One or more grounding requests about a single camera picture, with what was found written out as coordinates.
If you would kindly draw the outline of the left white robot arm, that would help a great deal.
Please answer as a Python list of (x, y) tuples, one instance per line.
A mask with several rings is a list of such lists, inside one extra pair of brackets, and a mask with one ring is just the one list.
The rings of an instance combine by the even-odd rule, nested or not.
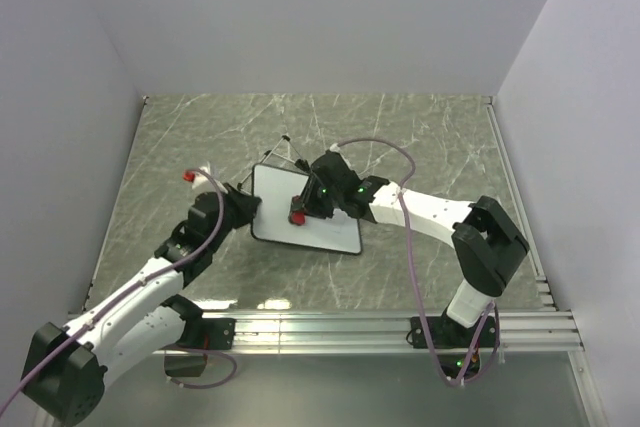
[(211, 265), (225, 238), (253, 221), (260, 204), (229, 184), (197, 195), (186, 219), (128, 282), (64, 326), (47, 323), (36, 331), (22, 393), (62, 425), (76, 426), (111, 383), (153, 352), (230, 349), (225, 332), (233, 322), (214, 332), (181, 293)]

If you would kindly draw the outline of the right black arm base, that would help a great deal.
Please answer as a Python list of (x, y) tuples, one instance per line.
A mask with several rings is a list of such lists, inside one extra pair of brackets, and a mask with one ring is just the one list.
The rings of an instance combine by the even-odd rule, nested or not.
[[(415, 349), (427, 349), (428, 345), (421, 319), (415, 316), (411, 317), (409, 322), (410, 330), (405, 337), (406, 342)], [(473, 327), (465, 328), (445, 315), (428, 316), (427, 323), (436, 350), (468, 348), (474, 338), (476, 328), (480, 324), (477, 322)], [(489, 316), (480, 331), (475, 346), (478, 348), (493, 347), (497, 333), (495, 319), (493, 316)]]

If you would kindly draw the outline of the white whiteboard black frame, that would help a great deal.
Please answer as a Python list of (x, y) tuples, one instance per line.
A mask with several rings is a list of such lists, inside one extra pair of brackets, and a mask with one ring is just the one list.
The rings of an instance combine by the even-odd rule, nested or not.
[(284, 168), (253, 167), (252, 195), (261, 200), (251, 223), (254, 239), (347, 255), (362, 253), (359, 222), (339, 209), (314, 217), (301, 204), (308, 176)]

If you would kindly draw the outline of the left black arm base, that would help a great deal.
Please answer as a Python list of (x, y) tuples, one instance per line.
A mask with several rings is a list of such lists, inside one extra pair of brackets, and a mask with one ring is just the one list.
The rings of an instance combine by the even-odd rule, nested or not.
[(193, 346), (203, 350), (229, 351), (233, 348), (236, 320), (231, 317), (203, 317), (195, 323)]

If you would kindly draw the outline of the red black eraser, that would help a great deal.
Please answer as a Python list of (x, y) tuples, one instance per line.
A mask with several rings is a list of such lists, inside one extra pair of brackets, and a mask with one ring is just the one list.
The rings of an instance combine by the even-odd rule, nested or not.
[(303, 212), (292, 212), (289, 215), (289, 222), (296, 226), (302, 226), (306, 222), (306, 217)]

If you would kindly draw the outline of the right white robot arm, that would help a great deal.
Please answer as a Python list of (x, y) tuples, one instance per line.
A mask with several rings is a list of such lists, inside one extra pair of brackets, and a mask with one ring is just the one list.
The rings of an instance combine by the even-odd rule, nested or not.
[(454, 201), (378, 176), (361, 178), (338, 151), (328, 150), (312, 163), (298, 159), (294, 165), (308, 179), (292, 197), (290, 223), (329, 219), (339, 210), (352, 219), (424, 234), (455, 251), (463, 281), (441, 323), (442, 336), (452, 346), (464, 346), (475, 337), (476, 322), (502, 296), (529, 253), (525, 236), (492, 197)]

